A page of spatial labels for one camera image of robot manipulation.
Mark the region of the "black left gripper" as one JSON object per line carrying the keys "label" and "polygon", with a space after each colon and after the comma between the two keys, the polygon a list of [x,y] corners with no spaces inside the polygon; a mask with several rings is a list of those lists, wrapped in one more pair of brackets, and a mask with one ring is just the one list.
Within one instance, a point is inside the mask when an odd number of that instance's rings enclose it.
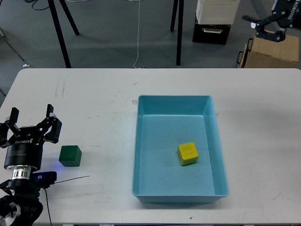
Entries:
{"label": "black left gripper", "polygon": [[7,148],[4,169],[29,166],[40,170],[45,142],[58,143],[62,122],[54,114],[54,107],[47,105],[45,119],[36,126],[16,126],[19,110],[12,108],[11,114],[0,124],[0,147]]}

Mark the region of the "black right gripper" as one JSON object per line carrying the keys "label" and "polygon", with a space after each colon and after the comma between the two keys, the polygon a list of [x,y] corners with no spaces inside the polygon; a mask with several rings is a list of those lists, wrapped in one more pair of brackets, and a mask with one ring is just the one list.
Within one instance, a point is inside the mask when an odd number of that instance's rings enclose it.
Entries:
{"label": "black right gripper", "polygon": [[[276,0],[272,7],[272,15],[264,19],[244,15],[242,19],[251,23],[251,27],[256,30],[255,36],[257,38],[282,42],[285,40],[286,28],[301,27],[301,1]],[[264,27],[272,22],[277,22],[281,29],[276,32],[264,30]]]}

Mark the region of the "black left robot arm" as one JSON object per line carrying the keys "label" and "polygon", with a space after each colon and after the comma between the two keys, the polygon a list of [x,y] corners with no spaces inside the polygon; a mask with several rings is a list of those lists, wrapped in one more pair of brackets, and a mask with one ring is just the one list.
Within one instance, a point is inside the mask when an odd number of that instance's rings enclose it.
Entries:
{"label": "black left robot arm", "polygon": [[43,211],[39,201],[40,190],[47,189],[57,179],[55,171],[40,172],[43,145],[56,144],[62,123],[48,104],[46,117],[35,126],[18,128],[19,110],[0,125],[0,146],[7,149],[4,169],[12,171],[12,178],[1,183],[6,195],[0,200],[0,224],[2,226],[31,226]]}

